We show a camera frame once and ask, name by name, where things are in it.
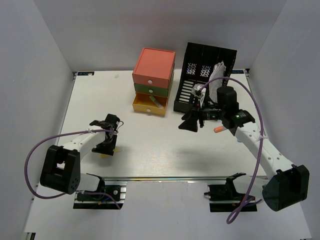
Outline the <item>pastel yellow highlighter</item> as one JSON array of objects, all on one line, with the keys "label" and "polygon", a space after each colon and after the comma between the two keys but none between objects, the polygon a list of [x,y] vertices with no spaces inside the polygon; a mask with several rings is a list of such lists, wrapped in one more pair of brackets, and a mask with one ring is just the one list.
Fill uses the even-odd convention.
[{"label": "pastel yellow highlighter", "polygon": [[[123,151],[123,148],[122,147],[116,147],[115,149],[114,149],[114,151],[113,151],[113,153],[114,154],[117,154],[117,153],[120,153],[120,152],[122,152]],[[101,158],[109,158],[109,157],[111,157],[111,155],[107,155],[107,154],[100,154],[100,157]]]}]

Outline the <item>pastel orange highlighter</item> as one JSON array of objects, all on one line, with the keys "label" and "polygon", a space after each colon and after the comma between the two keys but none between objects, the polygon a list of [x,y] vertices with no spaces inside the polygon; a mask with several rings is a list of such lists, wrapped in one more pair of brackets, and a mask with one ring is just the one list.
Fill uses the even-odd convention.
[{"label": "pastel orange highlighter", "polygon": [[213,129],[213,131],[214,131],[215,133],[220,133],[220,132],[223,132],[223,131],[225,131],[225,130],[226,130],[226,128],[225,128],[224,126],[215,127],[215,128]]}]

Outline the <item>pastel purple highlighter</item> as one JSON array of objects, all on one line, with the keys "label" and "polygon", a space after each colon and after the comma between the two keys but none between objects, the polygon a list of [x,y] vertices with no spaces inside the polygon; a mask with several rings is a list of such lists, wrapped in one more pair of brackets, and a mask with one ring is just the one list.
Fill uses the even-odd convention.
[{"label": "pastel purple highlighter", "polygon": [[164,109],[164,106],[153,95],[150,95],[149,98],[159,109]]}]

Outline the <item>green drawer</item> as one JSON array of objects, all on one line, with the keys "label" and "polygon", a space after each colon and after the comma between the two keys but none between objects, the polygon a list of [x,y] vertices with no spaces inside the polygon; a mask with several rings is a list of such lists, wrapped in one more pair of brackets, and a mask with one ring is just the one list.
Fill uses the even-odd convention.
[{"label": "green drawer", "polygon": [[170,96],[173,80],[174,80],[174,75],[172,75],[171,79],[169,80],[168,88],[162,88],[162,87],[156,87],[156,86],[148,86],[148,85],[135,83],[134,84],[134,89],[135,89],[135,91],[137,93],[149,94],[149,95],[168,98]]}]

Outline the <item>orange top drawer box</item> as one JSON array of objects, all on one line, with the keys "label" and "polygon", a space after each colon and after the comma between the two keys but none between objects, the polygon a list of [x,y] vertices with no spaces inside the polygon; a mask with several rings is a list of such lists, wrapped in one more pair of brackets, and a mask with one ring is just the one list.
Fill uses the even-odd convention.
[{"label": "orange top drawer box", "polygon": [[174,51],[144,47],[132,72],[133,82],[168,89],[175,58]]}]

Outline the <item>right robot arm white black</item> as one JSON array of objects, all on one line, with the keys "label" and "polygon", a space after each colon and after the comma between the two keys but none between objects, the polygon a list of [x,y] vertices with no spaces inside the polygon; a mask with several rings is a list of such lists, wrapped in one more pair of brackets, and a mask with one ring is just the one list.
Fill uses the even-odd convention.
[{"label": "right robot arm white black", "polygon": [[266,173],[265,179],[255,180],[245,173],[235,173],[226,178],[225,184],[209,185],[204,193],[211,201],[242,201],[248,188],[248,202],[263,200],[275,212],[287,208],[307,198],[310,172],[304,166],[297,166],[287,159],[259,131],[254,117],[240,109],[237,93],[231,86],[217,89],[217,104],[212,109],[203,105],[206,91],[197,84],[191,90],[194,97],[192,107],[182,117],[179,129],[197,132],[204,121],[213,113],[221,120],[222,129],[229,130],[241,141],[259,162]]}]

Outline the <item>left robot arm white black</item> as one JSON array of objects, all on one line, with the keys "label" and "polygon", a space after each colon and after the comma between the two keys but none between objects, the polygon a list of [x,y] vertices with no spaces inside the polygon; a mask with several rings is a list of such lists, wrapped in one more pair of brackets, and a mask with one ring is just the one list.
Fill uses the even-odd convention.
[{"label": "left robot arm white black", "polygon": [[108,114],[105,120],[92,121],[88,130],[68,143],[50,146],[44,159],[40,184],[69,195],[88,191],[96,200],[103,198],[106,187],[102,184],[102,178],[81,173],[81,160],[90,152],[113,156],[120,122],[116,115]]}]

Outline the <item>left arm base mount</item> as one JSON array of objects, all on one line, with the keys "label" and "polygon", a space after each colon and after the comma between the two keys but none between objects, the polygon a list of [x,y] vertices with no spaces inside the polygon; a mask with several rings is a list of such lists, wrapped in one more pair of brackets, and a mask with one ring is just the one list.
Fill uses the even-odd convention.
[{"label": "left arm base mount", "polygon": [[116,178],[101,178],[93,194],[77,192],[74,197],[75,210],[120,210],[125,203],[127,181]]}]

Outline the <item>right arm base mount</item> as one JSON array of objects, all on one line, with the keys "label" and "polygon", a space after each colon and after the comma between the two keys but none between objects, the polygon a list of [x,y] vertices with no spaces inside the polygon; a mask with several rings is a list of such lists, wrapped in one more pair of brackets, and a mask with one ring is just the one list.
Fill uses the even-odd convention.
[{"label": "right arm base mount", "polygon": [[[246,183],[250,183],[251,176],[243,172],[228,177],[214,177],[208,180],[208,190],[203,194],[209,200],[211,213],[231,213],[240,206],[247,191]],[[236,189],[236,180],[244,180],[244,190]]]}]

